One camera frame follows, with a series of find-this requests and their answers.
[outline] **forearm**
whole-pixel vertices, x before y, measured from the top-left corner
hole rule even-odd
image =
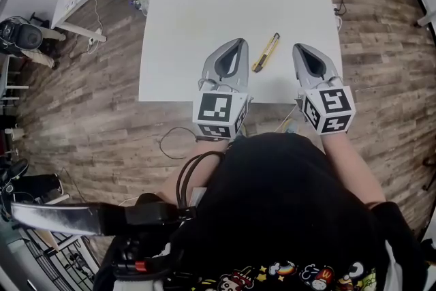
[[[369,206],[386,201],[379,181],[346,133],[325,135],[321,139],[326,155],[345,188]]]
[[[183,166],[188,162],[192,157],[196,155],[203,154],[209,151],[218,151],[225,152],[227,149],[229,142],[227,140],[222,140],[218,142],[208,142],[208,141],[198,141],[197,145],[194,149],[186,156],[186,161],[183,162],[162,184],[162,186],[157,191],[157,195],[164,199],[166,202],[171,202],[172,204],[177,204],[176,197],[176,184],[178,175],[182,170]],[[205,157],[196,167],[196,169],[192,172],[191,178],[189,179],[189,183],[187,186],[187,199],[191,198],[192,189],[195,187],[204,187],[209,180],[209,177],[212,175],[214,169],[218,166],[219,158],[216,155],[209,155]]]

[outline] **wooden floor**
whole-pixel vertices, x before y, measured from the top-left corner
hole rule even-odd
[[[191,104],[138,102],[145,17],[129,0],[97,1],[106,43],[91,55],[80,54],[87,39],[69,35],[57,71],[28,67],[30,89],[18,107],[27,137],[18,146],[37,173],[65,167],[86,200],[120,203],[153,191],[180,164],[159,151],[158,140],[174,126],[191,125]],[[413,27],[422,16],[416,0],[345,1],[343,71],[357,102],[349,136],[418,231],[436,189],[422,191],[432,174],[421,166],[435,147],[436,48],[426,29]],[[89,1],[69,21],[96,30],[94,6]],[[249,133],[273,131],[289,110],[254,105]],[[163,147],[180,155],[192,144],[192,136],[181,131]],[[62,179],[80,200],[65,172]]]

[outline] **person's right arm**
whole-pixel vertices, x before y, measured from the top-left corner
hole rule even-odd
[[[321,140],[327,158],[345,188],[370,208],[386,201],[379,181],[345,132],[321,136]]]

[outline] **black t-shirt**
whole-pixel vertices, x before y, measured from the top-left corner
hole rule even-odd
[[[234,142],[197,219],[178,230],[172,245],[185,250],[179,275],[195,280],[191,291],[383,290],[393,259],[403,290],[423,289],[426,278],[398,206],[369,210],[326,156],[296,134]],[[164,286],[177,283],[174,277]]]

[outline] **star graphic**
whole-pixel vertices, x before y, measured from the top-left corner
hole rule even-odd
[[[256,279],[259,280],[259,281],[265,281],[266,280],[266,275],[265,274],[259,274]]]

